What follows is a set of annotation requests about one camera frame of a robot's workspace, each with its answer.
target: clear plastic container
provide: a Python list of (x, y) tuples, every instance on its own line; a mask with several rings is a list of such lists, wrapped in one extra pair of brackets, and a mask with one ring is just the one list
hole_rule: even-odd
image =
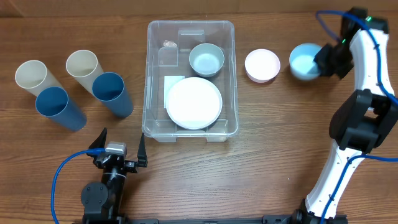
[[(217, 45), (225, 61), (217, 75), (207, 78), (223, 97), (218, 119), (207, 128), (191, 131), (177, 126), (164, 105), (165, 87), (181, 77), (196, 77), (189, 54), (198, 44)], [(142, 132), (159, 142), (175, 142), (179, 137), (206, 138), (223, 142), (239, 129), (236, 83), (235, 34), (230, 21), (153, 21), (148, 26), (147, 65), (142, 114)]]

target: light blue bowl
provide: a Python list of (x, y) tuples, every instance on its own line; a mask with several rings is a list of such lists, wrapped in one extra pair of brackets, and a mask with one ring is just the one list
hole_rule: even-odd
[(319, 45), (311, 43), (300, 44), (294, 48), (289, 57), (292, 74), (299, 80), (305, 81), (318, 78), (320, 71), (313, 59), (320, 50)]

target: plastic bin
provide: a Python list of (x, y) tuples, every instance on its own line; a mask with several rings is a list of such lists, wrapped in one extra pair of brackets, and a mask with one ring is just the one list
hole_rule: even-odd
[[(191, 131), (169, 118), (164, 95), (165, 87), (170, 88), (170, 80), (197, 77), (188, 58), (191, 50), (201, 43), (215, 44), (224, 52), (223, 67), (208, 78), (221, 92), (223, 109), (212, 125)], [(152, 21), (148, 26), (142, 132), (159, 142), (175, 142), (179, 137), (223, 142), (236, 135), (238, 129), (234, 25), (229, 21)]]

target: cup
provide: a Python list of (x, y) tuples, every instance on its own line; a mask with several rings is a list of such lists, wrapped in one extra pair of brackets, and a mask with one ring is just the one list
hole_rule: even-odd
[(97, 56), (89, 50), (72, 53), (68, 57), (66, 68), (67, 72), (91, 94), (94, 80), (104, 73)]
[(189, 64), (199, 76), (210, 78), (223, 67), (224, 53), (214, 44), (199, 44), (189, 54)]
[(321, 50), (317, 44), (300, 44), (293, 49), (289, 57), (290, 71), (300, 80), (313, 80), (320, 76), (317, 63), (313, 60)]
[(86, 125), (86, 116), (63, 88), (46, 88), (37, 96), (35, 105), (41, 115), (71, 131), (78, 131)]
[(62, 88), (50, 70), (39, 60), (29, 60), (20, 65), (15, 72), (15, 82), (35, 96), (50, 86)]
[(106, 72), (95, 79), (93, 94), (118, 117), (126, 118), (132, 113), (132, 101), (123, 79), (114, 72)]

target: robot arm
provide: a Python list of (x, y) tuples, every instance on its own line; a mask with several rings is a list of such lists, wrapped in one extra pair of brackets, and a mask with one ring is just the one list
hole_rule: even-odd
[[(350, 12), (362, 15), (364, 21), (372, 20), (371, 17), (365, 16), (366, 11), (358, 12), (358, 9), (352, 9)], [(378, 29), (371, 29), (371, 32), (381, 51), (381, 79), (386, 90), (394, 94), (387, 69), (387, 22), (382, 19), (375, 20), (373, 27)], [(306, 212), (315, 217), (322, 216), (348, 159), (370, 153), (373, 148), (380, 146), (397, 121), (397, 116), (394, 114), (397, 111), (396, 107), (391, 105), (378, 85), (377, 55), (369, 34), (355, 27), (352, 22), (343, 19), (341, 35), (343, 40), (334, 49), (326, 45), (315, 59), (323, 75), (337, 73), (340, 78), (343, 78), (352, 68), (351, 58), (355, 65), (354, 93), (332, 118), (330, 137), (333, 140), (329, 158), (317, 184), (305, 199)], [(367, 110), (373, 110), (377, 118), (365, 116)], [(326, 212), (325, 219), (335, 217), (340, 197), (361, 161), (363, 159), (356, 159), (349, 165), (340, 188)]]

